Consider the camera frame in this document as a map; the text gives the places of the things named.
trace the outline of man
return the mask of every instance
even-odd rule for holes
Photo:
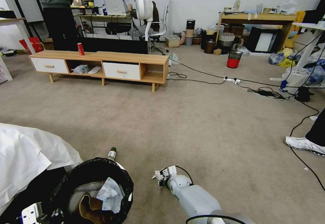
[[[156,7],[156,3],[152,2],[152,4],[153,4],[153,22],[159,22],[159,13]],[[136,10],[132,9],[132,4],[129,4],[128,8],[131,16],[135,19],[138,19],[138,17],[136,16]],[[145,23],[144,25],[141,25],[139,27],[134,27],[130,30],[130,35],[133,40],[140,40],[140,38],[145,35],[147,20],[144,20],[144,23]],[[152,23],[149,29],[149,34],[154,34],[159,32],[159,28],[160,28],[159,23]]]
[[[44,21],[55,50],[77,50],[72,0],[40,0]]]
[[[285,137],[284,142],[292,148],[308,150],[314,154],[325,157],[324,129],[325,109],[319,114],[305,138]]]

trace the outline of laptop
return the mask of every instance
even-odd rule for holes
[[[104,0],[108,15],[126,16],[130,14],[124,0]]]

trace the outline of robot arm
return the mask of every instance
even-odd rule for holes
[[[152,179],[156,178],[160,187],[166,186],[178,198],[181,206],[190,218],[200,215],[224,217],[223,219],[218,217],[197,218],[195,219],[196,224],[254,224],[252,220],[240,213],[224,214],[218,200],[201,186],[194,185],[188,177],[177,175],[176,167],[169,166],[161,171],[155,171]]]

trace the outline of beige carpet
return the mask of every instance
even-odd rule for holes
[[[284,71],[266,57],[252,56],[230,69],[227,56],[205,54],[197,45],[170,52],[202,71],[261,82],[270,83],[269,77]],[[116,159],[134,181],[125,223],[185,223],[178,200],[151,180],[155,170],[171,164],[184,167],[226,212],[244,213],[256,223],[324,222],[324,191],[283,143],[292,127],[313,113],[301,103],[267,99],[230,82],[171,80],[154,94],[151,84],[141,83],[109,81],[102,87],[100,80],[55,77],[51,84],[27,56],[4,60],[14,80],[0,85],[0,121],[57,134],[84,160],[106,157],[117,147]],[[222,81],[179,68],[188,70],[177,65],[170,71]],[[325,93],[315,92],[308,104],[321,110]],[[304,136],[311,125],[306,120],[294,135]],[[325,159],[297,153],[325,183]]]

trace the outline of white fan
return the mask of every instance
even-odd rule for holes
[[[153,4],[151,0],[135,0],[136,15],[139,20],[147,20],[147,27],[145,31],[145,40],[148,41],[149,28],[153,21]]]

